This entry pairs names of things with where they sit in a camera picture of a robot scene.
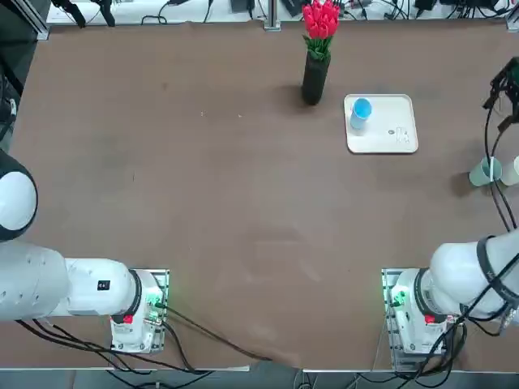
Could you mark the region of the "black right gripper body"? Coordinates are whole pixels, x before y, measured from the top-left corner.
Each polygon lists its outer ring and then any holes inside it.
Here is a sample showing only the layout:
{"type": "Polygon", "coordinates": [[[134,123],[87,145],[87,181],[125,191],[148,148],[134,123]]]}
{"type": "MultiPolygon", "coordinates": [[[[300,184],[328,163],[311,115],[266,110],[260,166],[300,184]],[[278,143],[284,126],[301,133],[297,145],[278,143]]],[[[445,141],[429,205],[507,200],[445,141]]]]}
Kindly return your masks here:
{"type": "Polygon", "coordinates": [[[491,95],[504,92],[513,104],[518,103],[518,57],[512,57],[491,81],[491,95]]]}

